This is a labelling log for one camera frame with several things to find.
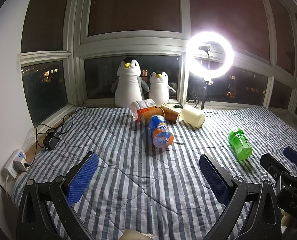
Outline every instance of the green bottle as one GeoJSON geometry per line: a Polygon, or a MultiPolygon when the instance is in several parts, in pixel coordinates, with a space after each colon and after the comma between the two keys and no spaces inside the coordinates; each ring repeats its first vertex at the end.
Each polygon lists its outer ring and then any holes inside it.
{"type": "Polygon", "coordinates": [[[252,146],[241,128],[232,129],[228,133],[228,141],[239,161],[246,160],[252,155],[252,146]]]}

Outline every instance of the penguin plush toy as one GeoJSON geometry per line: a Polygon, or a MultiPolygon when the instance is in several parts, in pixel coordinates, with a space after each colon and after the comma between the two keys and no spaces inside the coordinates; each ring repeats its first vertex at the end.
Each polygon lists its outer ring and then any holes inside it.
{"type": "Polygon", "coordinates": [[[143,90],[149,92],[149,86],[140,77],[141,68],[133,57],[126,57],[118,68],[118,80],[112,85],[117,107],[130,108],[134,101],[144,100],[143,90]]]}
{"type": "Polygon", "coordinates": [[[149,77],[149,81],[151,83],[151,87],[148,97],[154,100],[156,106],[167,104],[170,98],[169,90],[176,93],[176,91],[169,86],[168,76],[165,72],[162,74],[156,74],[153,72],[149,77]]]}

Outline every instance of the ring light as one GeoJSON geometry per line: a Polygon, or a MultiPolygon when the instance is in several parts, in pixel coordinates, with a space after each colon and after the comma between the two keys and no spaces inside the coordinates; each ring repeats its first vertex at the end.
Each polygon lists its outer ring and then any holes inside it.
{"type": "Polygon", "coordinates": [[[197,76],[206,78],[216,78],[224,75],[233,64],[234,51],[229,44],[229,42],[221,35],[214,32],[202,32],[191,38],[186,46],[186,65],[189,66],[189,70],[197,76]],[[197,60],[195,60],[194,55],[199,54],[198,49],[201,44],[207,41],[215,41],[219,43],[225,51],[225,62],[222,67],[216,70],[210,70],[202,67],[197,60]]]}

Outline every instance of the blue and white striped cloth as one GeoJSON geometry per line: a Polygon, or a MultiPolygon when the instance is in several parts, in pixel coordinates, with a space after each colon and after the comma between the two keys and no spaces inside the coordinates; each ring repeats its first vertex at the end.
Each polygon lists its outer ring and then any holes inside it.
{"type": "MultiPolygon", "coordinates": [[[[174,142],[158,149],[148,127],[134,121],[129,109],[80,110],[56,149],[39,151],[29,171],[16,180],[12,199],[18,207],[28,179],[52,181],[94,151],[100,157],[99,168],[74,209],[95,239],[118,239],[128,228],[152,234],[155,240],[202,239],[225,207],[199,169],[203,153],[246,182],[274,182],[260,166],[264,153],[297,176],[297,167],[282,154],[286,146],[297,150],[297,132],[267,109],[205,110],[205,115],[200,129],[183,121],[168,123],[174,142]],[[227,140],[236,126],[253,147],[253,155],[243,162],[237,161],[227,140]]],[[[63,130],[71,123],[68,119],[63,130]]],[[[60,235],[67,239],[53,204],[48,207],[60,235]]],[[[238,235],[248,208],[245,204],[231,237],[238,235]]]]}

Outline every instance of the white wall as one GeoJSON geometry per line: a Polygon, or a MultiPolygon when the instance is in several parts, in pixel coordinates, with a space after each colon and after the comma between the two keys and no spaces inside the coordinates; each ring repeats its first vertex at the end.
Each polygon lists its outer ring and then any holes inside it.
{"type": "MultiPolygon", "coordinates": [[[[26,105],[18,54],[21,52],[22,28],[30,0],[6,0],[0,9],[0,184],[4,185],[2,170],[12,152],[24,150],[33,143],[33,124],[26,105]]],[[[6,208],[0,189],[0,227],[7,232],[7,217],[14,216],[6,208]]]]}

